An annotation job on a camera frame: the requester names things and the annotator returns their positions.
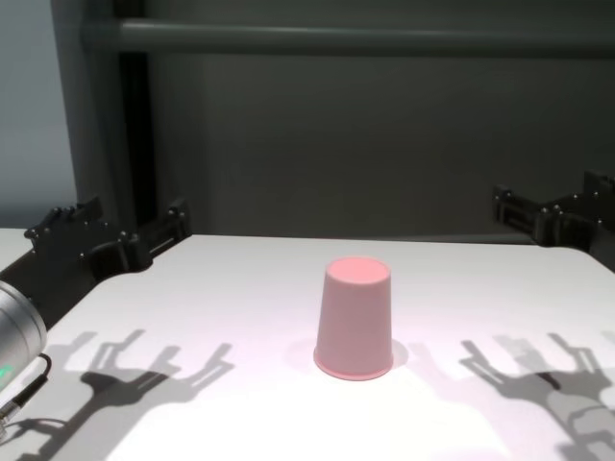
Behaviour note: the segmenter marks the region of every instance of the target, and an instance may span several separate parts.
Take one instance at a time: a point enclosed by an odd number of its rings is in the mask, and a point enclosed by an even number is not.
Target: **black cable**
[[[45,376],[49,376],[49,372],[51,372],[51,366],[52,366],[52,361],[51,361],[51,357],[49,355],[47,355],[46,353],[42,353],[39,355],[40,358],[42,358],[45,362],[46,362],[46,367],[45,367],[45,371],[42,372]]]
[[[10,429],[11,427],[23,427],[29,428],[32,425],[39,423],[52,423],[54,425],[66,425],[66,421],[58,420],[55,418],[29,418],[26,420],[16,421],[14,423],[10,423],[5,426],[5,429]]]
[[[19,411],[34,397],[37,392],[47,383],[49,372],[51,372],[52,360],[45,353],[39,355],[45,361],[45,370],[28,384],[19,394],[0,407],[0,436],[6,434],[7,424]]]

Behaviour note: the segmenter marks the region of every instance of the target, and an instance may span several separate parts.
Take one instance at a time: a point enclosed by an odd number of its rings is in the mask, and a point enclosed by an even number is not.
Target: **metal cylinder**
[[[47,330],[34,305],[0,280],[0,391],[44,349]]]
[[[290,56],[615,58],[615,33],[555,30],[378,30],[192,24],[155,19],[86,24],[89,49]]]

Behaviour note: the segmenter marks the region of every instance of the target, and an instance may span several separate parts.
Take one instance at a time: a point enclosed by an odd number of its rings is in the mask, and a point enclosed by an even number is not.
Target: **cup base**
[[[318,355],[316,354],[316,351],[314,351],[314,362],[316,363],[316,366],[320,368],[323,372],[325,372],[327,375],[337,377],[339,379],[345,379],[347,381],[368,381],[370,379],[375,379],[382,375],[386,375],[388,372],[391,371],[391,369],[393,368],[393,355],[391,355],[391,361],[387,367],[376,372],[363,375],[349,375],[346,373],[339,373],[335,370],[328,368],[327,366],[323,365],[320,360],[318,360]]]

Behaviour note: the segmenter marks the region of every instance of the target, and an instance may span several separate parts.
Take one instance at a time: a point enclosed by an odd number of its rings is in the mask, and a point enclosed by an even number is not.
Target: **robotic arm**
[[[500,185],[493,210],[497,222],[537,245],[580,250],[615,272],[615,178],[585,172],[582,191],[542,203]]]
[[[52,209],[25,232],[33,249],[0,272],[0,392],[40,355],[47,331],[96,285],[148,269],[156,256],[191,235],[183,201],[138,233],[128,234],[102,215],[98,199]],[[0,438],[3,424],[46,382],[49,364],[0,408]]]

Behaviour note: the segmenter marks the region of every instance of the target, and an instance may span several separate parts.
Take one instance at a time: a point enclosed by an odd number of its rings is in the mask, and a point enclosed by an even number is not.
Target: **gray wall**
[[[608,10],[489,4],[507,10],[435,0],[149,2],[152,16],[183,21],[381,28],[602,27]],[[491,222],[493,184],[550,199],[580,188],[584,169],[615,174],[613,61],[177,55],[152,57],[151,70],[163,193],[186,195],[197,231],[502,232]]]
[[[0,226],[75,198],[49,2],[0,0]]]

